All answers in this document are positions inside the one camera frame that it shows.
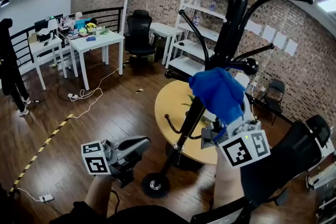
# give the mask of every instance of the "person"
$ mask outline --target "person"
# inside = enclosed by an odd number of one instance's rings
[[[69,214],[52,220],[50,224],[188,223],[179,215],[156,205],[131,207],[106,218],[113,181],[113,177],[109,175],[95,176],[85,200],[75,202],[74,208]],[[224,156],[218,151],[213,208],[229,204],[243,196],[244,191],[240,183],[240,170],[231,169]]]
[[[0,79],[4,95],[12,96],[19,108],[18,115],[23,116],[29,113],[25,104],[29,105],[31,101],[16,63],[17,57],[9,35],[9,28],[12,25],[12,19],[3,19],[0,22],[0,36],[2,39],[0,46]]]

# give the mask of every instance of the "table leg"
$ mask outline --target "table leg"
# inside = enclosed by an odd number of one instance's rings
[[[124,53],[124,41],[119,42],[119,75],[122,75],[122,61]]]
[[[169,66],[170,58],[171,58],[171,56],[172,56],[172,53],[173,53],[173,48],[174,48],[174,46],[173,46],[173,45],[171,45],[171,46],[170,46],[170,48],[169,48],[169,53],[168,53],[168,57],[167,57],[167,63],[166,63],[166,69],[167,69],[167,68],[168,68],[168,66]]]
[[[180,34],[180,35],[177,37],[177,42],[181,41],[181,38],[182,38],[182,34]],[[174,59],[175,59],[176,56],[177,56],[177,52],[178,52],[178,49],[175,47],[175,48],[174,48],[174,56],[173,56]]]
[[[106,56],[106,60],[105,60],[105,64],[109,64],[109,46],[105,46],[105,56]]]
[[[68,77],[68,75],[67,75],[67,69],[65,68],[65,64],[64,64],[63,51],[62,51],[62,43],[60,43],[58,45],[58,51],[59,51],[59,56],[61,58],[61,65],[62,65],[62,70],[63,70],[63,76],[66,79]]]
[[[52,56],[54,57],[54,63],[57,66],[57,59],[56,59],[55,49],[52,48],[52,51],[53,51]]]
[[[89,82],[88,82],[88,77],[86,76],[86,69],[85,69],[85,62],[84,62],[84,53],[79,52],[79,60],[80,60],[80,68],[82,69],[82,76],[83,76],[83,81],[85,85],[85,89],[88,91],[89,88]]]
[[[36,68],[38,77],[39,77],[39,79],[40,79],[42,88],[43,88],[43,90],[45,91],[45,90],[46,90],[46,86],[45,86],[45,84],[44,84],[44,80],[43,80],[42,73],[41,73],[41,70],[40,70],[40,65],[39,65],[39,62],[38,62],[38,59],[37,59],[37,56],[36,56],[36,55],[34,55],[34,64],[35,64],[35,68]]]
[[[76,60],[75,60],[75,52],[74,52],[71,44],[70,44],[70,53],[71,53],[73,71],[75,73],[75,77],[77,78],[78,77],[78,72],[77,72],[77,65],[76,65]]]
[[[167,37],[166,39],[166,45],[164,46],[164,53],[163,53],[163,58],[162,58],[162,64],[164,65],[167,61],[167,53],[168,53],[168,48],[170,44],[170,37]]]
[[[101,47],[101,59],[103,62],[106,62],[106,51],[105,47]]]

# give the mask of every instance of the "blue cloth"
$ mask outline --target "blue cloth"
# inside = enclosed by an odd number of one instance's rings
[[[243,115],[240,104],[246,89],[230,73],[217,67],[189,78],[193,94],[211,113],[230,124]]]
[[[95,36],[90,36],[86,38],[86,41],[95,41],[96,37]]]

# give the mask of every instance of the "black office chair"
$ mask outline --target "black office chair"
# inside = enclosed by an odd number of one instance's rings
[[[149,44],[149,30],[152,17],[145,10],[136,9],[127,17],[128,33],[125,34],[125,50],[132,55],[148,56],[155,53],[155,42],[158,35],[154,34],[153,44]]]
[[[272,90],[275,90],[276,92],[281,94],[281,97],[279,100],[268,96],[269,92]],[[267,108],[275,110],[278,113],[282,113],[281,102],[282,102],[282,98],[284,97],[284,93],[285,93],[285,84],[280,80],[274,79],[269,84],[266,94],[262,97],[262,99],[264,100]],[[277,118],[277,115],[275,114],[274,120],[272,122],[272,126],[275,123],[276,118]]]
[[[276,202],[278,196],[269,197],[277,189],[321,161],[322,153],[315,138],[323,147],[330,137],[330,128],[319,115],[306,123],[312,133],[303,122],[295,121],[285,137],[271,149],[271,155],[240,169],[245,197],[255,207]]]

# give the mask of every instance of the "ceiling light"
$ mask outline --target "ceiling light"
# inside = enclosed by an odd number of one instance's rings
[[[323,0],[317,4],[326,12],[336,12],[336,0]]]
[[[1,8],[3,8],[4,6],[7,6],[9,4],[9,0],[3,0],[3,2],[1,3]]]

